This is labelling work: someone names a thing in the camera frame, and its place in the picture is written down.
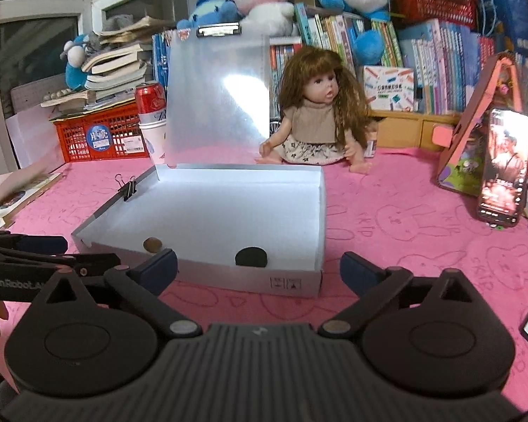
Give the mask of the black round disc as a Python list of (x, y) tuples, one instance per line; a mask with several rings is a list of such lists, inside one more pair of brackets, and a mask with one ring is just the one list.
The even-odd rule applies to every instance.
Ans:
[(268, 265), (268, 254), (263, 248), (245, 247), (236, 253), (234, 262), (239, 267), (265, 268)]

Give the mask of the open book on left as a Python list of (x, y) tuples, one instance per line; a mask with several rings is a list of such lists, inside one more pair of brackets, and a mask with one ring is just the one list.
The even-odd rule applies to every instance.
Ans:
[(61, 172), (49, 169), (44, 158), (26, 168), (0, 174), (0, 230), (9, 227), (23, 208), (62, 177)]

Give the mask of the grey cardboard box tray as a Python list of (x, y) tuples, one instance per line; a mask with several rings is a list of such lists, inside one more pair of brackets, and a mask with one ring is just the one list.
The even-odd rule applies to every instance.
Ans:
[[(322, 169), (288, 165), (157, 165), (136, 177), (126, 202), (115, 192), (72, 233), (84, 254), (114, 252), (130, 267), (155, 238), (178, 260), (177, 278), (240, 292), (315, 297), (325, 252)], [(265, 268), (236, 253), (263, 248)]]

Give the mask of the smartphone with lit screen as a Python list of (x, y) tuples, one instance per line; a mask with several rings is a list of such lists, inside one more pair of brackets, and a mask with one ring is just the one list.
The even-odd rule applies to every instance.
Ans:
[(528, 177), (528, 116), (508, 109), (488, 115), (488, 142), (477, 214), (512, 228), (519, 222)]

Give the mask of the white paper cup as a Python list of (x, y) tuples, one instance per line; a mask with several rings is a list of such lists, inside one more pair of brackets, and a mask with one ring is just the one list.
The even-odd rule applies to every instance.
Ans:
[(165, 142), (166, 142), (166, 119), (140, 123), (139, 129), (146, 144), (146, 150), (154, 165), (165, 163)]

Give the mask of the wooden drawer box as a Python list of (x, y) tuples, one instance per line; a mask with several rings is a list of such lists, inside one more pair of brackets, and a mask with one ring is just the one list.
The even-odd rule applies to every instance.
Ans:
[(432, 142), (434, 126), (455, 126), (460, 116), (457, 113), (439, 115), (412, 113), (411, 111), (371, 110), (370, 115), (378, 121), (378, 147), (382, 149), (427, 149), (442, 150)]

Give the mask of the blue plush on left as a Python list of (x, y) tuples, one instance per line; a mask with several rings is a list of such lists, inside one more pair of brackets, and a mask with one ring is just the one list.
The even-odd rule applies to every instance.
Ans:
[(84, 62), (87, 60), (87, 43), (89, 36), (80, 34), (73, 40), (64, 44), (61, 59), (67, 61), (65, 67), (64, 80), (70, 90), (81, 90), (87, 82), (87, 73), (82, 70)]

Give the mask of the doll with brown hair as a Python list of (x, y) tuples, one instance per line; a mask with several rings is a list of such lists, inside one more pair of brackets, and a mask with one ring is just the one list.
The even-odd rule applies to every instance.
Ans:
[(278, 93), (280, 124), (259, 146), (262, 164), (326, 166), (344, 160), (365, 174), (365, 93), (334, 51), (304, 46), (287, 62)]

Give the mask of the red soda can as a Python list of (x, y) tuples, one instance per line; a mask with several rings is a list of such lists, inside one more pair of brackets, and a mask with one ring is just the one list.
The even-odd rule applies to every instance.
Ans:
[(157, 81), (144, 82), (135, 88), (135, 102), (139, 120), (150, 124), (166, 119), (166, 95), (163, 86)]

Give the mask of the stack of books on crate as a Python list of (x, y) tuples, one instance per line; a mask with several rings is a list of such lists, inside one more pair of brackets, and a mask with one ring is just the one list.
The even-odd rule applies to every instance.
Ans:
[(92, 110), (103, 103), (130, 99), (136, 86), (157, 81), (168, 84), (171, 23), (145, 15), (134, 20), (130, 14), (108, 18), (98, 32), (85, 33), (87, 60), (82, 70), (87, 82), (81, 90), (67, 84), (44, 96), (43, 108), (62, 111)]

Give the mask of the translucent clipboard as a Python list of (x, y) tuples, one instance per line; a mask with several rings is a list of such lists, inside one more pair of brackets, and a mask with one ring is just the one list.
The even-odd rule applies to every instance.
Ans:
[(252, 165), (270, 136), (269, 38), (171, 33), (165, 161)]

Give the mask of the pink cardboard phone stand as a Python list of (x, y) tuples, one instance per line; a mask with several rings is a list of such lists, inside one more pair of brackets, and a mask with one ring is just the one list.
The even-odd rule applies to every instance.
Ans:
[(441, 188), (478, 196), (484, 173), (491, 110), (521, 113), (523, 94), (520, 74), (512, 52), (488, 57), (479, 80), (456, 126), (434, 126), (432, 142), (444, 148), (436, 182)]

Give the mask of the row of shelf books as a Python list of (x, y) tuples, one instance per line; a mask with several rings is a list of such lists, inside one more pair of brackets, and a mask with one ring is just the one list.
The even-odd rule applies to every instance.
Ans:
[[(303, 18), (303, 28), (311, 35), (310, 44), (319, 48), (326, 48), (336, 51), (342, 60), (351, 68), (353, 72), (358, 71), (366, 79), (374, 77), (375, 69), (387, 70), (396, 67), (404, 68), (413, 66), (415, 58), (413, 55), (401, 53), (398, 44), (398, 37), (392, 22), (378, 20), (367, 21), (358, 15), (344, 12), (340, 15), (328, 15), (318, 8), (311, 8), (305, 5), (295, 5), (294, 32), (292, 36), (298, 35), (298, 25), (300, 17), (297, 9), (304, 9), (306, 16)], [(370, 30), (377, 31), (382, 36), (384, 52), (382, 59), (376, 65), (358, 65), (351, 49), (351, 35)]]

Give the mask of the small blue plush toy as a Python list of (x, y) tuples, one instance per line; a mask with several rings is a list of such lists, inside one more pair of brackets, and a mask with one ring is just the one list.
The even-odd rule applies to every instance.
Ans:
[(238, 22), (241, 14), (233, 0), (197, 0), (188, 19), (176, 23), (177, 30)]

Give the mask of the red basket on shelf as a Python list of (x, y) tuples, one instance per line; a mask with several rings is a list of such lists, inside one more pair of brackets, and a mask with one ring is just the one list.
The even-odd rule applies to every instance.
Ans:
[(392, 9), (407, 25), (438, 19), (475, 28), (476, 0), (392, 0)]

